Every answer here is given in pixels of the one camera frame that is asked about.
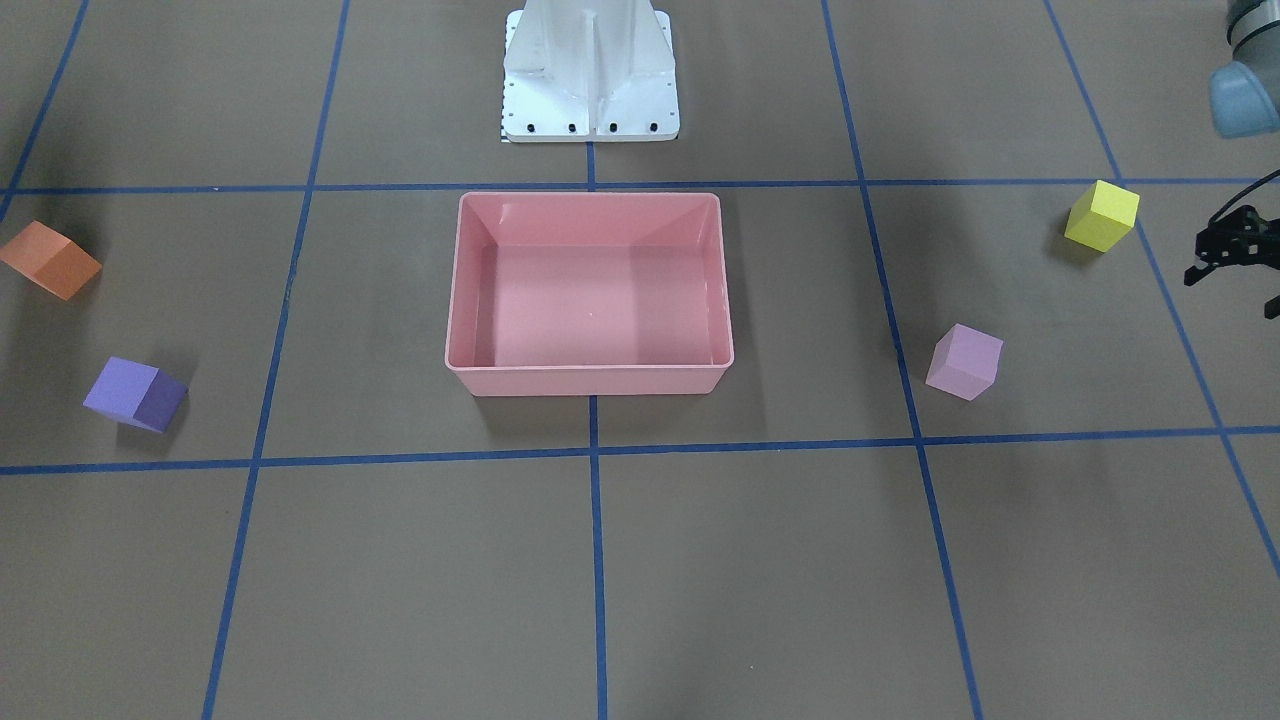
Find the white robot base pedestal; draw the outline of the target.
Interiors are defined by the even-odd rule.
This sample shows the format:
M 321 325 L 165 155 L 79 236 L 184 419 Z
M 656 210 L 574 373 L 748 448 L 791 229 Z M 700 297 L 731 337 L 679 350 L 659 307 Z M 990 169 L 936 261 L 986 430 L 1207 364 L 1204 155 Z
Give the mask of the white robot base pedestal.
M 504 22 L 500 136 L 640 143 L 681 131 L 669 14 L 649 1 L 527 1 Z

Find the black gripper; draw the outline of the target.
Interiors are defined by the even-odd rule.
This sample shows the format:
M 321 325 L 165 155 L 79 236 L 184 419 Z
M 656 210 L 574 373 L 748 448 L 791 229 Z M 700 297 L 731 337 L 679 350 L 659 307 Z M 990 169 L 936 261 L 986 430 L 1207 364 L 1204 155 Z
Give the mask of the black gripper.
M 1220 266 L 1279 269 L 1279 219 L 1265 219 L 1251 205 L 1216 217 L 1197 234 L 1197 260 L 1184 272 L 1185 287 L 1199 283 Z M 1263 305 L 1263 318 L 1280 318 L 1279 296 Z

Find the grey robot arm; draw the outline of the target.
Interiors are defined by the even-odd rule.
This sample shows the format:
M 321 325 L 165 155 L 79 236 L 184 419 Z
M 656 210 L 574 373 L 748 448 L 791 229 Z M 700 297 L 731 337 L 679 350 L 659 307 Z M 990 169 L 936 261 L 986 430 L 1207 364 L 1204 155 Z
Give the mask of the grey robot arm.
M 1210 110 L 1222 138 L 1247 138 L 1279 131 L 1279 3 L 1230 1 L 1225 35 L 1231 61 L 1210 77 Z M 1277 179 L 1279 172 L 1231 196 L 1196 236 L 1196 264 L 1183 284 L 1192 287 L 1228 266 L 1279 269 L 1277 219 L 1267 219 L 1244 199 Z

